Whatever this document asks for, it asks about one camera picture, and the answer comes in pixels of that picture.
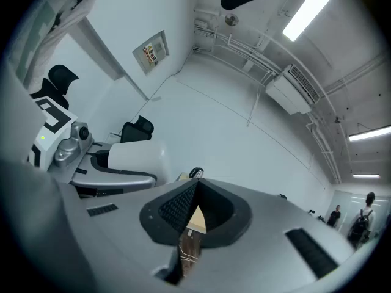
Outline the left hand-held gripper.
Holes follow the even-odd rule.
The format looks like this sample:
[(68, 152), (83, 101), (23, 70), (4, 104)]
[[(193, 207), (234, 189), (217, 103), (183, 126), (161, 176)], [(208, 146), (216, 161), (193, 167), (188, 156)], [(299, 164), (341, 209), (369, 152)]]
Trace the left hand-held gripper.
[(103, 197), (150, 189), (157, 177), (144, 172), (108, 168), (111, 144), (93, 142), (87, 123), (48, 96), (34, 100), (46, 116), (32, 149), (29, 162), (47, 171), (50, 166), (65, 168), (82, 156), (70, 184), (80, 195)]

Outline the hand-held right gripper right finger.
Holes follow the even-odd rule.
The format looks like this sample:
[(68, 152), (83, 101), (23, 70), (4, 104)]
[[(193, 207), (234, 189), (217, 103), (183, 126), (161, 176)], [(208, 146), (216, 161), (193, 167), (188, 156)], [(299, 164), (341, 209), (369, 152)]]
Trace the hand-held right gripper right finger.
[(348, 241), (292, 202), (212, 180), (252, 211), (247, 230), (226, 247), (201, 250), (183, 280), (191, 292), (332, 292), (354, 274)]

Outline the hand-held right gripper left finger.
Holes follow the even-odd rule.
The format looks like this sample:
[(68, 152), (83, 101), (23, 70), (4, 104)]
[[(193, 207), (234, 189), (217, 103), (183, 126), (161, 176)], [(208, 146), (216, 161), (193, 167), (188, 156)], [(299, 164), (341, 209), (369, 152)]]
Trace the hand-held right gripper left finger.
[(80, 199), (76, 189), (58, 185), (64, 243), (56, 269), (68, 292), (200, 292), (200, 264), (178, 284), (167, 281), (180, 257), (176, 245), (156, 243), (141, 225), (142, 208), (155, 198), (187, 188), (177, 181), (153, 189)]

